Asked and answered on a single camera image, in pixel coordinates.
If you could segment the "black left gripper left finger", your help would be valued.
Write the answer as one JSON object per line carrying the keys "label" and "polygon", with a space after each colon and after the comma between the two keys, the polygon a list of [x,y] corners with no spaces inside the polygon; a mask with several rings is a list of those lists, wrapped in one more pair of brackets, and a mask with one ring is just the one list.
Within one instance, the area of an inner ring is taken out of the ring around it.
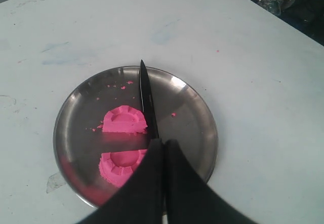
{"label": "black left gripper left finger", "polygon": [[154,139],[129,180],[81,223],[162,223],[163,155],[161,140]]}

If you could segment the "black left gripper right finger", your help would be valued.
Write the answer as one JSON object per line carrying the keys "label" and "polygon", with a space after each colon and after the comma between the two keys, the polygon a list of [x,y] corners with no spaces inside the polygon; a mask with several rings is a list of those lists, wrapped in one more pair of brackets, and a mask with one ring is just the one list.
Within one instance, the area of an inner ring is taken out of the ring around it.
{"label": "black left gripper right finger", "polygon": [[164,163],[168,223],[253,223],[200,178],[176,140],[165,143]]}

